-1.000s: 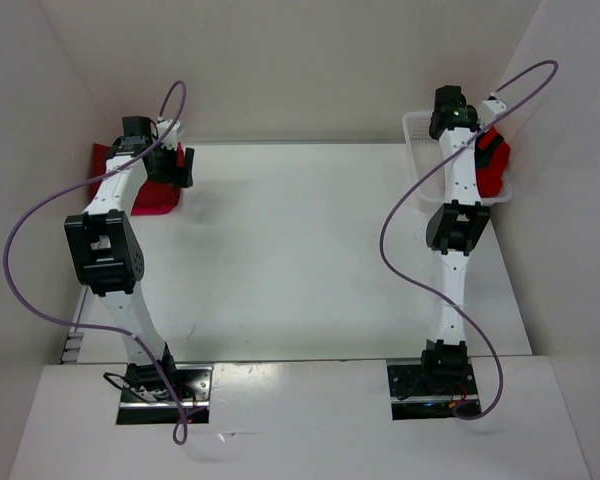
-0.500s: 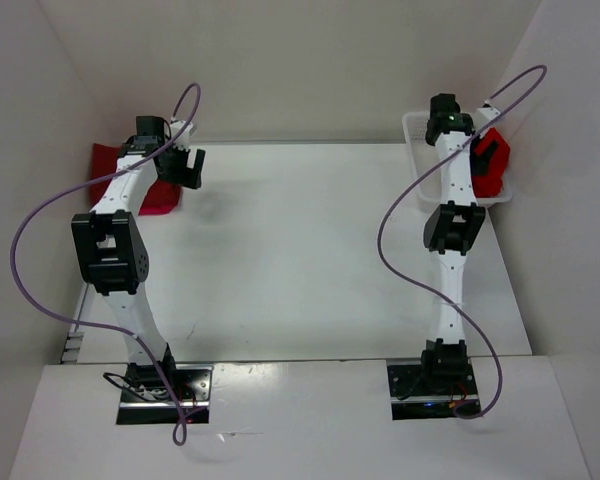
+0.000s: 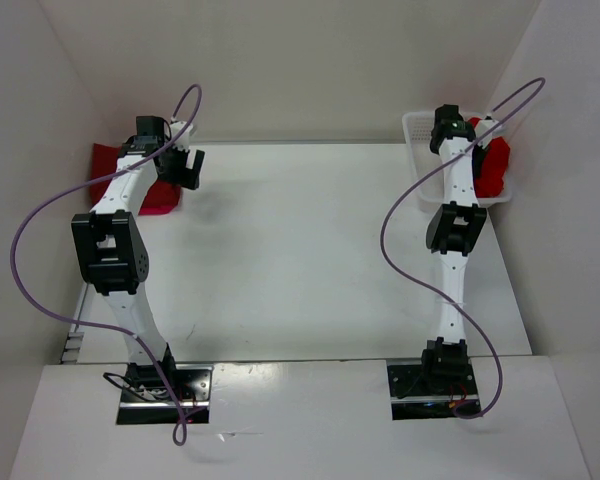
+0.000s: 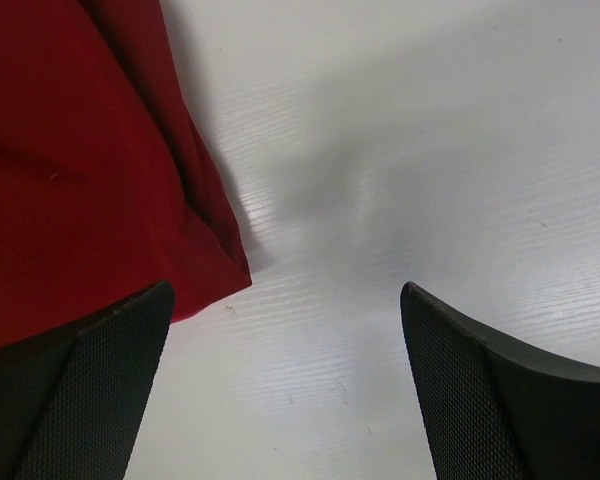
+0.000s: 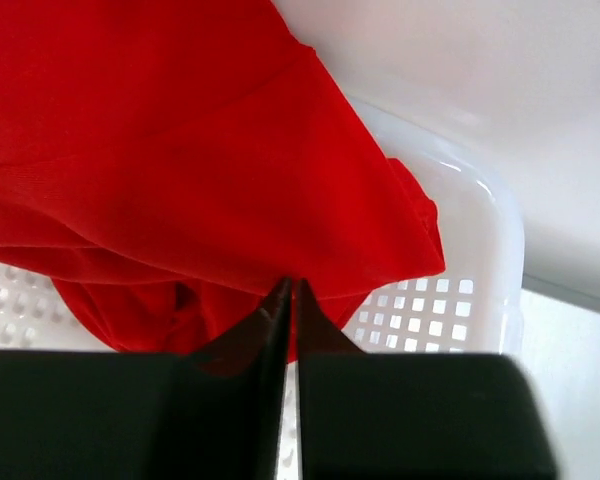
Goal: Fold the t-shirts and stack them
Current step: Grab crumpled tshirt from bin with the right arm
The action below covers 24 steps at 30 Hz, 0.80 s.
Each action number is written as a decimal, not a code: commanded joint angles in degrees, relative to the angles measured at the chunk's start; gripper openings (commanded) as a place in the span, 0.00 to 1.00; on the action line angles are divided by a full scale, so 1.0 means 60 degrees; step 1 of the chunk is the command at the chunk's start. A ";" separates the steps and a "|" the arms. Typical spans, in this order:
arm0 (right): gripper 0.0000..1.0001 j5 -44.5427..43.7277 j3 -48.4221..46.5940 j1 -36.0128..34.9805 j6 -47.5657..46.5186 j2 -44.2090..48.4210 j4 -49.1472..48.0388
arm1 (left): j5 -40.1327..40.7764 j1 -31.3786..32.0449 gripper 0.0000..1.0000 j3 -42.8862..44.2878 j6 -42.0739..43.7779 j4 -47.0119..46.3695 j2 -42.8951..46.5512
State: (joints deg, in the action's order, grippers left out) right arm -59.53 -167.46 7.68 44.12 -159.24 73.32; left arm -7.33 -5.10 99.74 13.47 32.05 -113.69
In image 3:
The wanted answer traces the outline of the bright red t shirt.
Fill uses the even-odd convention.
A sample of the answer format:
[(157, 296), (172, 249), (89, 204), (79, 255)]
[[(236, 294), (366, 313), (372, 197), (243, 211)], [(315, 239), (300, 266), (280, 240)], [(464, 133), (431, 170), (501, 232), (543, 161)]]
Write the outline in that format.
[(495, 130), (474, 147), (472, 169), (478, 198), (494, 198), (503, 192), (510, 153), (511, 148), (500, 130)]

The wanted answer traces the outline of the dark red t shirt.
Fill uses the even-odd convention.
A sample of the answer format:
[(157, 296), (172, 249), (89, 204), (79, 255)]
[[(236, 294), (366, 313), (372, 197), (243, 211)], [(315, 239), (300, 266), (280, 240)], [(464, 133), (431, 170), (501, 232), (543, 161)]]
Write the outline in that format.
[[(116, 170), (116, 163), (120, 148), (102, 144), (93, 144), (91, 154), (91, 172), (90, 178), (95, 179), (113, 173)], [(109, 186), (109, 181), (90, 186), (89, 197), (91, 204), (98, 203), (106, 192)], [(156, 180), (147, 192), (147, 195), (158, 195), (165, 191), (180, 191), (181, 188), (176, 185), (171, 185), (162, 180)]]

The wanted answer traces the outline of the pink red t shirt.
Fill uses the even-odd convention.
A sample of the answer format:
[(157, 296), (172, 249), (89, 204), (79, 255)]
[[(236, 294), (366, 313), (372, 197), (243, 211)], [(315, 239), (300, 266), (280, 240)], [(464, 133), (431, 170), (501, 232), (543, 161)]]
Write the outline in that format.
[(180, 191), (165, 191), (160, 192), (158, 195), (148, 195), (139, 210), (139, 215), (167, 215), (179, 206), (181, 198), (182, 193)]

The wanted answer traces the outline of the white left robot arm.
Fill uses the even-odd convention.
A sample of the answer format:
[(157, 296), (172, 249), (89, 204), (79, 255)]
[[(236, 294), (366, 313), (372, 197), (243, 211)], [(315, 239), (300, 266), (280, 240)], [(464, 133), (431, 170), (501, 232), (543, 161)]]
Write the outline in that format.
[(136, 217), (158, 180), (190, 190), (199, 187), (205, 153), (196, 151), (188, 164), (196, 130), (192, 121), (138, 117), (136, 134), (118, 154), (116, 176), (90, 212), (71, 221), (83, 280), (105, 299), (125, 335), (127, 381), (160, 400), (177, 392), (180, 377), (149, 306), (149, 254)]

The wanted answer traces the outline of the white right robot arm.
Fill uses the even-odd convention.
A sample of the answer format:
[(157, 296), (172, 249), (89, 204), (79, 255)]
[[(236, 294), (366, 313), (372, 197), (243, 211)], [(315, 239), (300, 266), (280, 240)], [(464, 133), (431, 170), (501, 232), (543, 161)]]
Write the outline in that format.
[(464, 316), (465, 272), (486, 221), (474, 190), (471, 146), (476, 138), (473, 126), (456, 105), (435, 110), (430, 150), (437, 154), (443, 169), (443, 201), (426, 232), (426, 247), (440, 261), (443, 300), (435, 338), (427, 342), (418, 369), (418, 380), (430, 393), (451, 393), (469, 375)]

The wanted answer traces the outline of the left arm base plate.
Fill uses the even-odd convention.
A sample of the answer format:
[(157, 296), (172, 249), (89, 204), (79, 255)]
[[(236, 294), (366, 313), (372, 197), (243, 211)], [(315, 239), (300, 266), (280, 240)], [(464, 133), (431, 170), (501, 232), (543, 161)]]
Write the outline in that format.
[[(187, 424), (207, 424), (210, 416), (211, 364), (180, 364), (168, 373)], [(120, 390), (118, 425), (174, 425), (179, 414), (160, 377), (128, 366), (121, 375), (105, 372), (103, 378)]]

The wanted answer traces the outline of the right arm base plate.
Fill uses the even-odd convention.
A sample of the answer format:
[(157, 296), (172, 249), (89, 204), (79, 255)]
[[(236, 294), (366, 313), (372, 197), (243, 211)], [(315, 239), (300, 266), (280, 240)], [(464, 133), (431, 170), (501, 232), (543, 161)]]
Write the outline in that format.
[(428, 380), (420, 361), (386, 363), (393, 420), (446, 419), (457, 409), (463, 415), (481, 410), (473, 370), (461, 380)]

